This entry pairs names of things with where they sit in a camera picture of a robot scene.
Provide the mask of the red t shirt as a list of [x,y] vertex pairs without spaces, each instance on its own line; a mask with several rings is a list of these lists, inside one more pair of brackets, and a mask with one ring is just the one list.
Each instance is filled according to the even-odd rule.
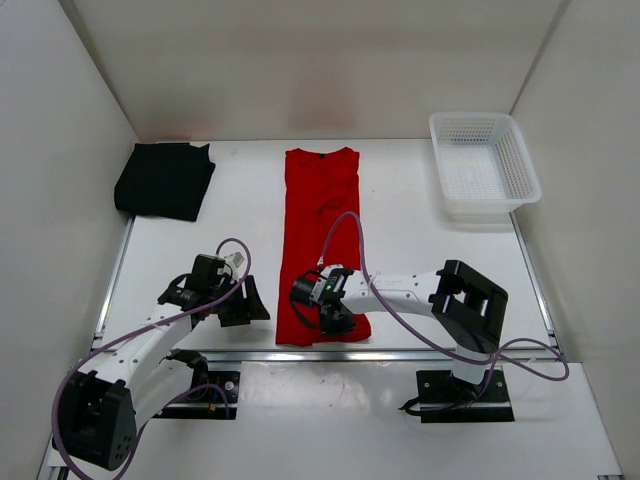
[[335,221],[348,211],[360,213],[359,160],[360,153],[349,147],[331,153],[302,149],[286,152],[284,240],[275,337],[278,345],[360,342],[371,336],[371,325],[364,315],[354,318],[352,332],[325,336],[304,326],[289,302],[296,278],[317,267]]

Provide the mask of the black t shirt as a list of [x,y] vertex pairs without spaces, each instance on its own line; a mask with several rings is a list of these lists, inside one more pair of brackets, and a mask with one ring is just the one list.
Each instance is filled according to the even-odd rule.
[[115,208],[194,222],[214,171],[207,144],[137,143],[114,187]]

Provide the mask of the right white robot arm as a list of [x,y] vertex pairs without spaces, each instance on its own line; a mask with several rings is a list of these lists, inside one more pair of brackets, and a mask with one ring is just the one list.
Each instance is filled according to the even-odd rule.
[[355,317],[386,312],[435,319],[456,343],[449,387],[470,400],[500,347],[508,293],[459,260],[433,272],[371,276],[336,264],[298,277],[289,294],[300,322],[324,336],[355,330]]

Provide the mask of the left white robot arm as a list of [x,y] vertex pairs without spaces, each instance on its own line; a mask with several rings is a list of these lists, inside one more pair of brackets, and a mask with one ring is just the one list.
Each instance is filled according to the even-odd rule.
[[177,345],[210,315],[222,326],[269,319],[250,266],[241,252],[198,255],[190,272],[168,284],[140,327],[70,374],[53,408],[53,445],[65,460],[117,470],[129,464],[145,425],[166,406],[229,403],[206,358]]

